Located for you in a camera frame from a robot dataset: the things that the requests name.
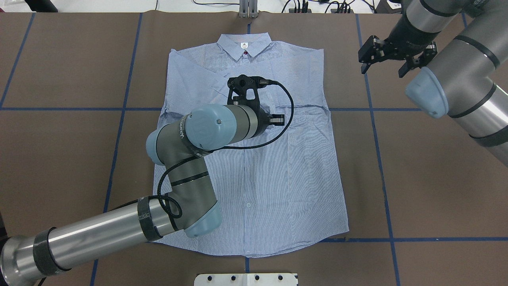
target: gray metal bracket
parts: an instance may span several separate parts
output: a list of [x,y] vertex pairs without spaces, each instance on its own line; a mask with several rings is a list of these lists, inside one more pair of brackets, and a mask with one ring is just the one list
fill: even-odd
[[240,0],[240,18],[258,17],[258,0]]

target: shirt collar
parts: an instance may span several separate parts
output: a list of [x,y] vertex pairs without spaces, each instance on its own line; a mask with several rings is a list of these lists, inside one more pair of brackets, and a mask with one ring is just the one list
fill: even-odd
[[251,57],[260,54],[272,42],[268,33],[247,35],[221,35],[217,44],[226,51],[235,61],[239,60],[245,51],[238,43],[248,42],[245,49]]

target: white mounting plate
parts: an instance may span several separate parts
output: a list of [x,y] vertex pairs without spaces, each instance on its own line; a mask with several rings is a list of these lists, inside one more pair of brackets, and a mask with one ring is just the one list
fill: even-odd
[[194,286],[298,286],[297,277],[295,273],[200,274]]

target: shirt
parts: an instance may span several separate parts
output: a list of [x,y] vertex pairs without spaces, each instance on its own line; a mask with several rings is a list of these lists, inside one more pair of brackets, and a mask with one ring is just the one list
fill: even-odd
[[[294,251],[348,231],[330,111],[323,91],[323,50],[272,41],[268,34],[221,35],[217,43],[171,50],[158,126],[179,120],[208,103],[226,104],[229,77],[246,74],[277,80],[291,93],[294,118],[274,143],[251,150],[220,150],[205,157],[221,204],[223,222],[213,232],[184,232],[157,242],[210,255],[264,257]],[[267,113],[291,103],[276,85],[259,89]],[[232,146],[275,137],[282,126]],[[164,172],[155,166],[154,193]],[[162,192],[170,191],[164,184]]]

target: white bracket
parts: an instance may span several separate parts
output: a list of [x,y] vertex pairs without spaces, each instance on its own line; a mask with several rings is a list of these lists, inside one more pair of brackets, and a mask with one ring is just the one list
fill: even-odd
[[240,18],[257,18],[258,0],[240,0]]
[[295,273],[200,274],[194,286],[298,286]]

